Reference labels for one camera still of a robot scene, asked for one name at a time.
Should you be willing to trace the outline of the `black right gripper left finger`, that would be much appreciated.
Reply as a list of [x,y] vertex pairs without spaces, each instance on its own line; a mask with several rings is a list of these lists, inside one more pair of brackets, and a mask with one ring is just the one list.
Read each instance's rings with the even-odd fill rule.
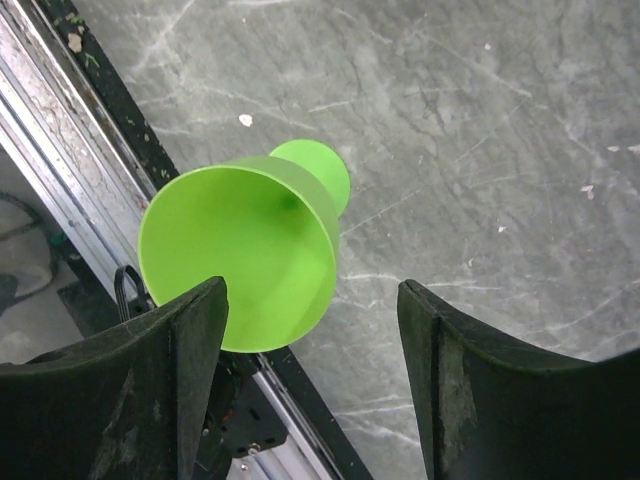
[[1,367],[5,479],[192,476],[229,304],[220,277]]

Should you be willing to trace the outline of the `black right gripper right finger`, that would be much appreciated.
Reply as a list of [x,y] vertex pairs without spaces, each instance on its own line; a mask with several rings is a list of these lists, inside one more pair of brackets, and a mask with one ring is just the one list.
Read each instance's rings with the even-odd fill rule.
[[635,479],[639,354],[589,362],[465,314],[414,280],[397,317],[431,479]]

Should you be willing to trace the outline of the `green wine glass front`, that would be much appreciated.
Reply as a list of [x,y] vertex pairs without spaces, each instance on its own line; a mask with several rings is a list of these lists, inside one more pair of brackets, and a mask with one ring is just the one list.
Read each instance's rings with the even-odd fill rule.
[[150,201],[138,234],[152,300],[166,304],[220,276],[224,350],[262,353],[299,340],[333,297],[350,192],[343,159],[311,139],[178,176]]

